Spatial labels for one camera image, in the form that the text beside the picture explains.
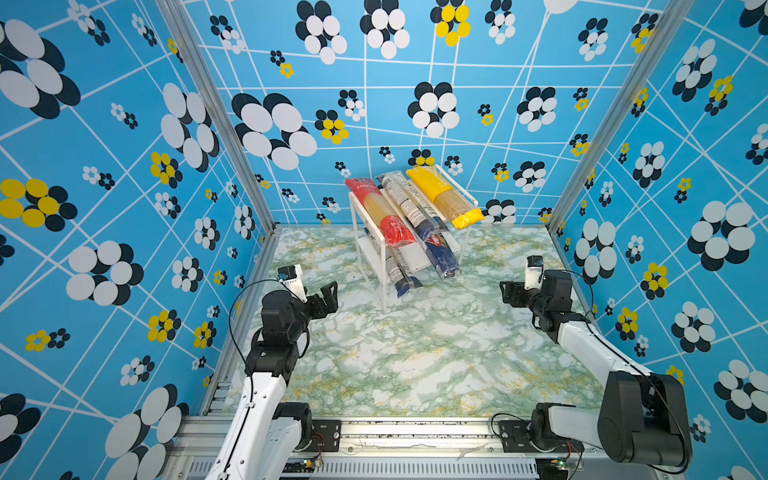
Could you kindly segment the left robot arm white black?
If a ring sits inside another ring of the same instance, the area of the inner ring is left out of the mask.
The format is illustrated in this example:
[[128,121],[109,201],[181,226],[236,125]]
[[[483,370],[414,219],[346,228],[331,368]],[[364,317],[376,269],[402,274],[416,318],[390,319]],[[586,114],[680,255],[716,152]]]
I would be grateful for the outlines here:
[[309,323],[338,310],[338,283],[319,295],[300,296],[303,285],[283,285],[262,298],[262,327],[244,358],[247,379],[209,479],[278,479],[293,452],[312,438],[308,404],[285,402],[297,361],[298,342]]

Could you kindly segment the dark blue spaghetti box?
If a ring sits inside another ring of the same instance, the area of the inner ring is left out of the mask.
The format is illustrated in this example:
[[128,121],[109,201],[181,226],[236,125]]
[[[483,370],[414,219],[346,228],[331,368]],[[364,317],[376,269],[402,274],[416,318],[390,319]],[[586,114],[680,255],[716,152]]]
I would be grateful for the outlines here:
[[438,276],[442,279],[455,278],[461,274],[461,267],[442,232],[434,232],[422,238],[425,253]]

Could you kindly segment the yellow spaghetti bag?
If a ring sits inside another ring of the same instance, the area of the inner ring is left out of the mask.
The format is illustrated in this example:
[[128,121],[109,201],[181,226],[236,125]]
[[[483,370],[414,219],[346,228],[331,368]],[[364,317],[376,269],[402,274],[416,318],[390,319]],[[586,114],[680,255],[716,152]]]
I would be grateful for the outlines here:
[[416,166],[407,170],[406,175],[455,229],[467,228],[484,219],[481,209],[437,167]]

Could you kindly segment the clear dark spaghetti bag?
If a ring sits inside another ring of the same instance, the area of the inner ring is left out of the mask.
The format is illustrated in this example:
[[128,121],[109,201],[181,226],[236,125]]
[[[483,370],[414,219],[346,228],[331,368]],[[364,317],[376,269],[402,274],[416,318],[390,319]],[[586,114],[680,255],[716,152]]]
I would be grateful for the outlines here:
[[390,283],[394,286],[396,297],[401,298],[409,291],[421,288],[423,283],[411,273],[406,264],[402,263],[401,255],[386,243],[380,242],[376,235],[367,227],[364,232],[371,242],[378,259],[384,255],[384,271]]

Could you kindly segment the clear blue spaghetti bag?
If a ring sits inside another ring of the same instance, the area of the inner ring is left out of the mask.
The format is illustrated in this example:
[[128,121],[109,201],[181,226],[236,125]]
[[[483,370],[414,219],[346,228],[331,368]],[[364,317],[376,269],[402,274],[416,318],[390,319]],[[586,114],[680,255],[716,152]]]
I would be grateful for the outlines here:
[[400,171],[379,175],[377,180],[398,205],[422,241],[447,231],[445,222],[427,203],[426,197]]

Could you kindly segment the red spaghetti bag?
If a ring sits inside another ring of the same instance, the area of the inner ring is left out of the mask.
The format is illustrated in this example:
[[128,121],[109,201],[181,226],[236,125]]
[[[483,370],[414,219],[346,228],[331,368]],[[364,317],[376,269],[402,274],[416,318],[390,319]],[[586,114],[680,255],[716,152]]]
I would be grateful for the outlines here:
[[370,178],[349,178],[345,185],[363,205],[389,246],[401,247],[415,242],[411,231]]

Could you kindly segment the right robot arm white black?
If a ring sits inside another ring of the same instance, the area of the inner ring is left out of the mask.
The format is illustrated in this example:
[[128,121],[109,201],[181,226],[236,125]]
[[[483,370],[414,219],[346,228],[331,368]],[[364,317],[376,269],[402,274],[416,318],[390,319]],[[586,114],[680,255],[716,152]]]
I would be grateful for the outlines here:
[[683,385],[617,350],[591,321],[572,309],[568,271],[545,270],[538,287],[502,281],[502,301],[532,314],[532,325],[581,362],[602,385],[598,410],[540,402],[529,435],[540,450],[577,442],[597,447],[617,463],[646,465],[680,475],[693,459]]

